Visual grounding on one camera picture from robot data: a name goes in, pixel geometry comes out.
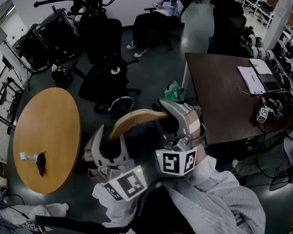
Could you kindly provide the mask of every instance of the round wooden table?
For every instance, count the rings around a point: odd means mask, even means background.
[[[48,194],[59,189],[72,172],[79,152],[81,126],[77,105],[64,89],[43,90],[24,108],[15,129],[13,155],[16,169],[31,190]],[[45,152],[45,174],[37,164],[21,161]]]

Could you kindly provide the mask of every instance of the dark pants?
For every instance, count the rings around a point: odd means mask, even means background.
[[[133,25],[133,40],[137,43],[137,48],[139,50],[147,49],[150,29],[166,31],[171,20],[171,17],[159,12],[138,15]]]

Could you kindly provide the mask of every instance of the chair armrest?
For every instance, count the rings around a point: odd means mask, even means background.
[[[146,8],[145,11],[149,11],[150,13],[152,13],[154,10],[157,10],[157,8]]]

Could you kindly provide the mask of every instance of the notebook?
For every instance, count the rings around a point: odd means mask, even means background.
[[[263,60],[250,59],[250,62],[253,64],[259,75],[272,75],[271,70]]]
[[[250,94],[262,95],[266,92],[263,84],[259,80],[255,70],[252,67],[238,67],[241,76],[246,83]]]

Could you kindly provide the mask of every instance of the person sitting in chair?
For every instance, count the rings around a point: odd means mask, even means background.
[[[184,8],[180,0],[163,0],[153,3],[153,6],[157,8],[154,13],[138,15],[133,25],[133,40],[127,45],[127,49],[137,46],[135,58],[140,58],[147,51],[150,29],[167,29],[171,20],[179,18]]]

